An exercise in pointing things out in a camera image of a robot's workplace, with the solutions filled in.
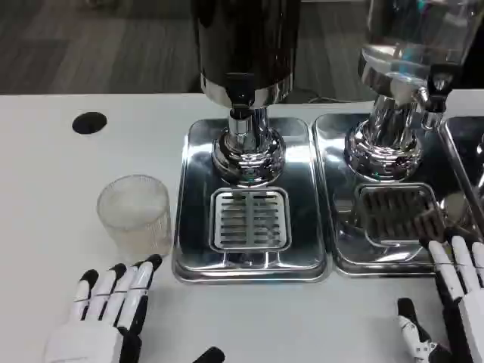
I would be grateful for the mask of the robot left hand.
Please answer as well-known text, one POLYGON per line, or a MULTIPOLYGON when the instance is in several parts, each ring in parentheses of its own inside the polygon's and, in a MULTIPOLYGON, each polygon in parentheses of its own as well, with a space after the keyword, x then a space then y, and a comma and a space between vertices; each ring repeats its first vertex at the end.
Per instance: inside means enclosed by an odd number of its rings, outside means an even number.
POLYGON ((76 285, 68 319, 45 345, 44 362, 138 362, 154 274, 163 257, 153 254, 99 273, 90 269, 76 285))

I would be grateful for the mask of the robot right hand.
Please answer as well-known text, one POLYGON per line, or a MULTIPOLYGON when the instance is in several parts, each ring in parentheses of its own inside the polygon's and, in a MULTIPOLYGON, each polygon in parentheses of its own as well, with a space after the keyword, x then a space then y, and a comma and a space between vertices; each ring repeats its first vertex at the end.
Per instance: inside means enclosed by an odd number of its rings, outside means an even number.
POLYGON ((435 240, 422 240, 434 265, 449 347, 435 342, 417 319, 413 301, 397 301, 399 328, 414 362, 483 361, 483 243, 451 234, 452 256, 435 240))

